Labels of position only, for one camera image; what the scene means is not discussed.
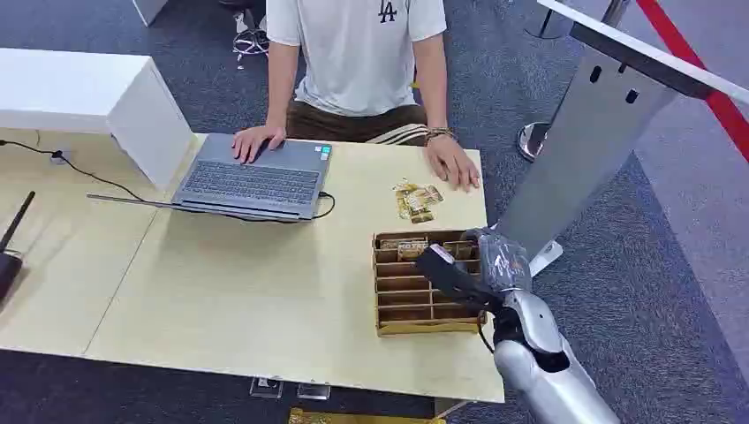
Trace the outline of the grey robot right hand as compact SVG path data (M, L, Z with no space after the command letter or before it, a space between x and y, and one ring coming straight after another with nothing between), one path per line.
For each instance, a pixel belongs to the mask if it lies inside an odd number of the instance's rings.
M480 274L472 276L444 247L433 244L415 261L417 270L449 299L477 311L495 313L511 302L533 303L527 252L518 242L488 227L461 235L476 246Z

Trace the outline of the person's left hand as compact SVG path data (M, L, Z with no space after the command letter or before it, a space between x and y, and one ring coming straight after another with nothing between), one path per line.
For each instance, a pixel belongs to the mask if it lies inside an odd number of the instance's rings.
M477 167L451 136L442 134L428 139L425 155L435 175L453 190L470 192L480 187Z

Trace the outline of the person's right hand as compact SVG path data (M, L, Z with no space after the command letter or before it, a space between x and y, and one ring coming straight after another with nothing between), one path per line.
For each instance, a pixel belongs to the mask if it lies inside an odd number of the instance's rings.
M246 128L233 136L232 153L241 163L252 163L265 149L277 149L286 136L283 125Z

